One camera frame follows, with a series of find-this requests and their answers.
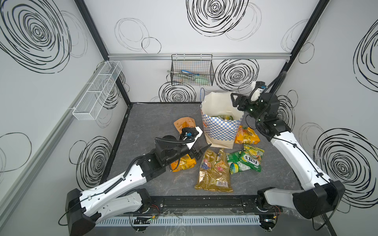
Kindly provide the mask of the gold candy bag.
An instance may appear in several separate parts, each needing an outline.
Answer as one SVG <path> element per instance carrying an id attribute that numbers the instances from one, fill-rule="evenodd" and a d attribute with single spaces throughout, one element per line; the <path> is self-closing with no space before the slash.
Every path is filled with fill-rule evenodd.
<path id="1" fill-rule="evenodd" d="M 200 165 L 197 190 L 213 192 L 233 192 L 230 179 L 230 167 L 223 148 L 218 153 L 208 149 Z"/>

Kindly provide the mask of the green chips bag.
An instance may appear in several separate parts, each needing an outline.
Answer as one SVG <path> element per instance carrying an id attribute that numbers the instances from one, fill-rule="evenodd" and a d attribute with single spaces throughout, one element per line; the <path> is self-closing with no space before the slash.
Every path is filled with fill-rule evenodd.
<path id="1" fill-rule="evenodd" d="M 264 153 L 265 150 L 247 144 L 244 144 L 244 148 L 241 151 L 227 153 L 226 158 L 230 173 L 233 175 L 248 170 L 260 173 Z"/>
<path id="2" fill-rule="evenodd" d="M 217 116 L 217 118 L 222 119 L 222 120 L 226 120 L 226 121 L 233 121 L 234 120 L 233 116 L 229 116 L 229 115 L 220 115 L 220 116 Z"/>

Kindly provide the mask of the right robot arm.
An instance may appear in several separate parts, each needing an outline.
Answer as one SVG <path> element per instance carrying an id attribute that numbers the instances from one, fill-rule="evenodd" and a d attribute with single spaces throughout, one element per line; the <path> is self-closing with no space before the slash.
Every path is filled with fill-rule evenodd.
<path id="1" fill-rule="evenodd" d="M 258 191 L 258 207 L 286 207 L 297 210 L 306 219 L 336 211 L 345 187 L 334 181 L 307 155 L 290 127 L 278 116 L 280 101 L 276 90 L 258 81 L 250 95 L 231 94 L 233 107 L 248 113 L 255 119 L 255 127 L 261 135 L 283 155 L 298 178 L 301 190 L 266 188 Z"/>

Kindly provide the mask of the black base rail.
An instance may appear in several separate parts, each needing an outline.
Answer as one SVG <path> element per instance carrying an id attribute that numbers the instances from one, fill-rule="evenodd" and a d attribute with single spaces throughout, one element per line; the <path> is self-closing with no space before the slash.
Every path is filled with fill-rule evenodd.
<path id="1" fill-rule="evenodd" d="M 242 213 L 273 214 L 285 207 L 268 205 L 260 195 L 219 195 L 219 196 L 151 196 L 147 203 L 135 210 L 122 210 L 122 214 L 153 214 L 176 209 L 230 208 Z"/>

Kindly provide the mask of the blue checkered paper bag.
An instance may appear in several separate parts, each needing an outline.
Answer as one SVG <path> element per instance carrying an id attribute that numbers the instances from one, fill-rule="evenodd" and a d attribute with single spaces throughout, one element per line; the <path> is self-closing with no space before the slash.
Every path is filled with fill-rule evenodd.
<path id="1" fill-rule="evenodd" d="M 211 92 L 201 103 L 201 115 L 206 142 L 212 147 L 232 149 L 244 112 L 233 107 L 231 92 Z M 217 118 L 233 116 L 233 121 Z"/>

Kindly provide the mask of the beige sweet potato snack bag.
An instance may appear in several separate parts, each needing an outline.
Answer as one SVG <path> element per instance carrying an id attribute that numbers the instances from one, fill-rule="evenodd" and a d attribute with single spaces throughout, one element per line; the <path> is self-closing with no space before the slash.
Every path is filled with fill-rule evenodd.
<path id="1" fill-rule="evenodd" d="M 196 123 L 195 120 L 190 117 L 184 117 L 180 118 L 177 121 L 174 122 L 174 126 L 177 129 L 177 131 L 181 134 L 183 128 L 195 128 Z"/>

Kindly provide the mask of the orange yellow snack bag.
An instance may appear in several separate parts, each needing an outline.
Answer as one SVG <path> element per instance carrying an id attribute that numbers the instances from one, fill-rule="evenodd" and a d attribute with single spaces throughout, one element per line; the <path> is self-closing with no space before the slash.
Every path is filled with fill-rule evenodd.
<path id="1" fill-rule="evenodd" d="M 169 165 L 172 172 L 179 172 L 182 170 L 187 170 L 193 168 L 197 164 L 195 158 L 191 158 L 188 154 L 181 157 L 180 160 L 177 160 Z"/>

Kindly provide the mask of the green item in basket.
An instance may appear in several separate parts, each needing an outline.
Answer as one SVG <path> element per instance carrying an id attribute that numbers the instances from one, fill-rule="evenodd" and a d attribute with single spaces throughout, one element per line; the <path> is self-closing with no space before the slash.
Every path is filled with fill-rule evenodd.
<path id="1" fill-rule="evenodd" d="M 210 82 L 207 76 L 201 76 L 199 74 L 191 74 L 189 77 L 192 83 L 198 86 L 205 86 L 205 85 L 208 85 Z"/>

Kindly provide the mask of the white mesh wall shelf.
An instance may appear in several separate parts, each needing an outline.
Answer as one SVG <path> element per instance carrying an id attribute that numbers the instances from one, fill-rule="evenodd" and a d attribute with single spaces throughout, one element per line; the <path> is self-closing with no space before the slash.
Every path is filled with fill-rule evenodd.
<path id="1" fill-rule="evenodd" d="M 72 112 L 77 120 L 97 119 L 121 71 L 122 65 L 119 61 L 105 61 L 99 64 L 89 87 Z"/>

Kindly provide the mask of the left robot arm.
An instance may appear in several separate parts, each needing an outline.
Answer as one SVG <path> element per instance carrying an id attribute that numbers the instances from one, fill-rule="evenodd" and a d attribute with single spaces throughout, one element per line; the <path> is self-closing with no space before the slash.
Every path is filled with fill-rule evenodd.
<path id="1" fill-rule="evenodd" d="M 193 136 L 184 140 L 171 135 L 156 137 L 155 148 L 133 159 L 123 173 L 94 188 L 70 191 L 64 214 L 69 235 L 83 236 L 107 218 L 148 210 L 151 198 L 146 190 L 138 187 L 163 174 L 167 166 L 185 155 L 202 158 L 210 145 L 196 150 L 196 140 Z"/>

